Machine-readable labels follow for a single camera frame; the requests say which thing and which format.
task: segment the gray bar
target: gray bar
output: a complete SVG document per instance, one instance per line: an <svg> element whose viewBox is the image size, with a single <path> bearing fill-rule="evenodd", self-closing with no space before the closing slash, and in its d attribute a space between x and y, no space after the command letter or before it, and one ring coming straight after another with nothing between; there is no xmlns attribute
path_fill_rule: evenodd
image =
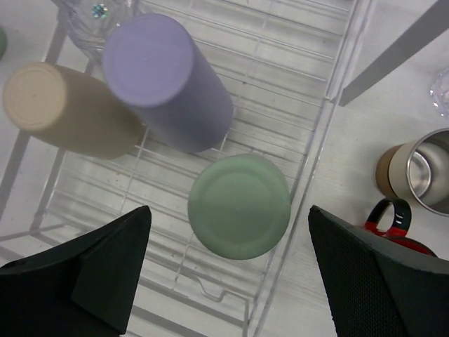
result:
<svg viewBox="0 0 449 337"><path fill-rule="evenodd" d="M346 88L340 99L344 107L414 56L449 28L449 0L438 0Z"/></svg>
<svg viewBox="0 0 449 337"><path fill-rule="evenodd" d="M17 174L19 173L20 164L22 163L25 150L27 149L29 135L24 131L19 131L15 139L14 148L6 165L5 174L0 183L0 220L3 217L8 203L9 196L13 190L13 185Z"/></svg>
<svg viewBox="0 0 449 337"><path fill-rule="evenodd" d="M31 226L29 227L29 230L37 230L41 227L43 216L46 213L48 202L50 201L51 193L55 188L56 180L58 179L59 176L64 155L65 150L63 149L58 149L58 152L56 152L55 161L51 166L50 175L48 176L45 188L43 189L41 201L37 206L37 210L36 213L34 214L34 219Z"/></svg>
<svg viewBox="0 0 449 337"><path fill-rule="evenodd" d="M26 232L17 232L14 234L4 235L4 236L0 236L0 242L17 239L18 237L24 237L27 235L33 235L33 234L37 234L40 232L47 232L49 230L55 230L57 228L61 228L64 226L65 226L65 224L61 223L59 225L52 225L52 226L48 226L48 227L44 227L44 228L39 228L38 230L28 230Z"/></svg>
<svg viewBox="0 0 449 337"><path fill-rule="evenodd" d="M146 311L145 309L139 308L136 305L133 305L133 309L132 309L131 313L147 322L150 322L157 326L160 326L163 329L172 331L179 336L207 337L206 335L203 335L202 333L193 331L189 328L186 328L185 326L179 325L178 323L172 322L169 319L163 318L161 316L153 314L150 311Z"/></svg>
<svg viewBox="0 0 449 337"><path fill-rule="evenodd" d="M2 246L0 246L0 256L10 262L24 258L24 256Z"/></svg>

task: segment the mug handle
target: mug handle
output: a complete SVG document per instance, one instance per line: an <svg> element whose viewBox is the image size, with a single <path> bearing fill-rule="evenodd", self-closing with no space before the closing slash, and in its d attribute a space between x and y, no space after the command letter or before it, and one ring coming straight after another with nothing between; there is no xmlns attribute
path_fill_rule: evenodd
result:
<svg viewBox="0 0 449 337"><path fill-rule="evenodd" d="M391 227L383 232L377 229L385 211L393 205L394 219ZM384 198L377 203L365 222L365 229L380 237L404 237L407 235L412 221L412 210L407 201L399 198Z"/></svg>

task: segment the beige bottle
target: beige bottle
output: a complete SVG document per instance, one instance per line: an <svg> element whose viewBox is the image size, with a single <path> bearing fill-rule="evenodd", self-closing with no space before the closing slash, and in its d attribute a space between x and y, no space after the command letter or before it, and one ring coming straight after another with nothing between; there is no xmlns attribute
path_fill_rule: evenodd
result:
<svg viewBox="0 0 449 337"><path fill-rule="evenodd" d="M18 128L92 157L120 157L144 131L103 82L59 65L36 62L16 70L6 82L3 102Z"/></svg>

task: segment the red mug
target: red mug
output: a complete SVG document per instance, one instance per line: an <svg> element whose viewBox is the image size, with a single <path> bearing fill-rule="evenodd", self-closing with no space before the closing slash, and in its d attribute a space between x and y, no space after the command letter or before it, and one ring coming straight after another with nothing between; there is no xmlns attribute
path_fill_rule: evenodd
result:
<svg viewBox="0 0 449 337"><path fill-rule="evenodd" d="M380 219L391 205L394 207L394 219L391 227L386 232L378 230L377 225L379 225ZM371 211L365 222L364 228L379 237L394 242L395 244L400 244L413 251L436 257L436 254L429 247L421 242L406 237L411 221L412 210L410 209L408 202L399 198L384 198L379 201Z"/></svg>

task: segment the tan tumbler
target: tan tumbler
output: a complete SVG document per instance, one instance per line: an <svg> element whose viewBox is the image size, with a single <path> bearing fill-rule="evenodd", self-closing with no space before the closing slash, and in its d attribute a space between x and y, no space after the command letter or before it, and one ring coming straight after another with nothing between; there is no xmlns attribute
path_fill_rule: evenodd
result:
<svg viewBox="0 0 449 337"><path fill-rule="evenodd" d="M387 197L400 197L449 216L449 128L386 151L376 181Z"/></svg>
<svg viewBox="0 0 449 337"><path fill-rule="evenodd" d="M16 70L6 82L3 102L18 128L91 157L120 157L144 131L106 84L59 65L35 62Z"/></svg>

